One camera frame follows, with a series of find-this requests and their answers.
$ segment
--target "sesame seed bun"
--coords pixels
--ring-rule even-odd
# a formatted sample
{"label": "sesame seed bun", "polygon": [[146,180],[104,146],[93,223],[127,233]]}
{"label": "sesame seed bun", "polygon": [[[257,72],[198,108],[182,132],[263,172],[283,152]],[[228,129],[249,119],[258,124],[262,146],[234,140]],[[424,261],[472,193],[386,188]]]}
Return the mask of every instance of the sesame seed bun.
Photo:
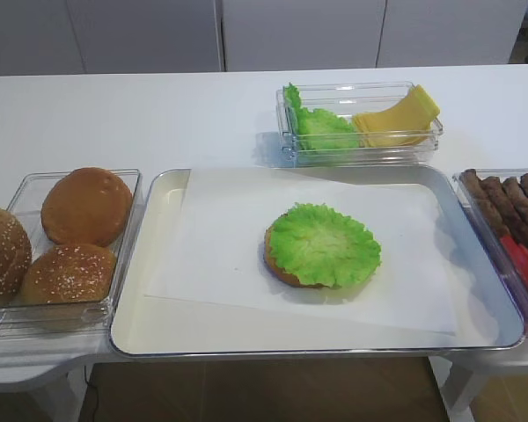
{"label": "sesame seed bun", "polygon": [[312,285],[304,285],[299,282],[299,278],[290,273],[286,273],[286,271],[279,267],[275,261],[275,258],[272,256],[272,246],[270,245],[270,239],[272,237],[272,226],[266,230],[266,237],[265,237],[265,252],[264,252],[264,261],[266,261],[266,264],[268,265],[268,268],[270,271],[280,280],[283,281],[286,284],[289,284],[292,287],[306,287],[306,288],[322,288],[324,287],[322,284],[312,284]]}
{"label": "sesame seed bun", "polygon": [[32,246],[18,219],[0,208],[0,306],[19,291],[32,261]]}
{"label": "sesame seed bun", "polygon": [[30,267],[19,292],[23,304],[96,302],[107,296],[113,253],[93,244],[59,245]]}
{"label": "sesame seed bun", "polygon": [[56,244],[108,246],[125,228],[132,199],[125,182],[112,172],[74,170],[49,192],[41,223]]}

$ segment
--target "wooden floor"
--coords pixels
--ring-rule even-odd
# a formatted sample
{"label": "wooden floor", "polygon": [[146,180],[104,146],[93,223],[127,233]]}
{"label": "wooden floor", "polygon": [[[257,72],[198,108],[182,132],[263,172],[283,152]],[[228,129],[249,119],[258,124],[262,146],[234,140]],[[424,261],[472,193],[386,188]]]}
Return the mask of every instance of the wooden floor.
{"label": "wooden floor", "polygon": [[[96,365],[95,422],[360,422],[448,419],[426,359],[251,360]],[[88,390],[80,422],[92,422]],[[478,422],[528,422],[528,376],[494,378]],[[0,422],[45,422],[24,393],[0,394]]]}

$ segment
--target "bottom bun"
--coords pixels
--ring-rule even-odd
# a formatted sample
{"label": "bottom bun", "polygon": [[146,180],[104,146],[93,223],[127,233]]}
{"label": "bottom bun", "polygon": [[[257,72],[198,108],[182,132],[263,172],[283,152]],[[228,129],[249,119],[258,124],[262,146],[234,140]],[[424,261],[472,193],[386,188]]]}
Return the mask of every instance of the bottom bun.
{"label": "bottom bun", "polygon": [[276,263],[275,258],[272,256],[272,246],[270,245],[270,238],[272,237],[272,227],[270,226],[266,230],[265,237],[265,252],[264,252],[264,261],[268,265],[270,271],[278,278],[278,280],[283,281],[286,284],[289,284],[292,287],[300,288],[323,288],[326,287],[322,284],[310,284],[305,285],[299,282],[299,278],[290,273],[286,273],[283,268],[279,267]]}

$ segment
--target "yellow cheese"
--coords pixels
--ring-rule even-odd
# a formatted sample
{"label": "yellow cheese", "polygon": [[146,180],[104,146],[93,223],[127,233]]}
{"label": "yellow cheese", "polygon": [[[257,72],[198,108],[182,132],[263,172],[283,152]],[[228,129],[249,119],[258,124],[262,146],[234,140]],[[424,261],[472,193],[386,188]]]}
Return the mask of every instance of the yellow cheese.
{"label": "yellow cheese", "polygon": [[367,147],[395,147],[415,145],[426,139],[420,136],[383,136],[393,131],[426,131],[440,109],[429,94],[416,85],[399,103],[383,112],[359,113],[352,120],[360,132],[366,134],[363,142]]}

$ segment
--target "white cabinet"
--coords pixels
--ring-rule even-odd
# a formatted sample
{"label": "white cabinet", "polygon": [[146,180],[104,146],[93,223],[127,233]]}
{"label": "white cabinet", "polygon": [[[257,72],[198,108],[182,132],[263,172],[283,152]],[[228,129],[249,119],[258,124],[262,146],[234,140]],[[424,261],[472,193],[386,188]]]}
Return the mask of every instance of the white cabinet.
{"label": "white cabinet", "polygon": [[64,0],[0,0],[0,76],[82,72]]}
{"label": "white cabinet", "polygon": [[68,0],[88,73],[221,69],[213,0]]}
{"label": "white cabinet", "polygon": [[379,67],[509,61],[528,0],[388,0]]}
{"label": "white cabinet", "polygon": [[385,0],[224,0],[227,70],[373,68]]}

